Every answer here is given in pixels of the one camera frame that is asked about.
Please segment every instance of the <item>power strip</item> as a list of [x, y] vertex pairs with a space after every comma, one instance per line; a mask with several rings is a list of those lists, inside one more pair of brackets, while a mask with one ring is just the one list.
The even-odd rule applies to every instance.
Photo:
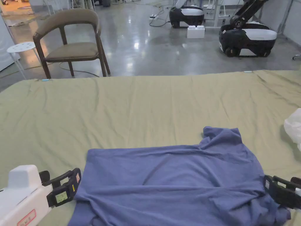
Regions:
[[154, 21], [154, 20], [157, 20], [158, 19], [158, 14], [153, 14], [150, 16], [150, 21]]

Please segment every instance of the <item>white plastic bag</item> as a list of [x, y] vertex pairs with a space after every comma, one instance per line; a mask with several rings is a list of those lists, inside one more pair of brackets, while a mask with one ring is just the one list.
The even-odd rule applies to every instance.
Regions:
[[284, 120], [284, 129], [301, 151], [301, 108], [298, 108], [290, 117]]

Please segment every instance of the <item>white cabinet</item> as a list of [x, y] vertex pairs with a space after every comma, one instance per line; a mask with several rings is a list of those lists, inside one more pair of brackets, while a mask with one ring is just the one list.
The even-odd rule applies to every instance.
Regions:
[[6, 52], [8, 47], [13, 46], [15, 43], [9, 34], [7, 27], [0, 15], [0, 71], [13, 63], [13, 60]]

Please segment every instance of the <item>white foam block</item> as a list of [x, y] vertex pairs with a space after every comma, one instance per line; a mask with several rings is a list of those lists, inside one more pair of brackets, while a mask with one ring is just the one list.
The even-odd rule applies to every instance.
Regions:
[[187, 28], [187, 38], [188, 39], [203, 39], [205, 37], [205, 27], [204, 26], [189, 26]]

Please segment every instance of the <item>sticker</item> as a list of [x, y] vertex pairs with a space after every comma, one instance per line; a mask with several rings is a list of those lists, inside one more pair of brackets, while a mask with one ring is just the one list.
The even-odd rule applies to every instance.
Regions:
[[77, 182], [79, 182], [79, 179], [80, 179], [80, 178], [79, 178], [79, 175], [77, 174], [77, 175], [76, 175], [76, 180], [77, 180]]
[[60, 203], [64, 200], [68, 199], [67, 192], [64, 191], [61, 194], [56, 195], [55, 199], [56, 199], [57, 203]]
[[267, 180], [265, 181], [265, 187], [266, 187], [267, 189], [270, 188], [270, 183], [269, 183]]
[[29, 214], [27, 214], [22, 220], [17, 223], [17, 226], [26, 226], [37, 216], [36, 210], [33, 209]]

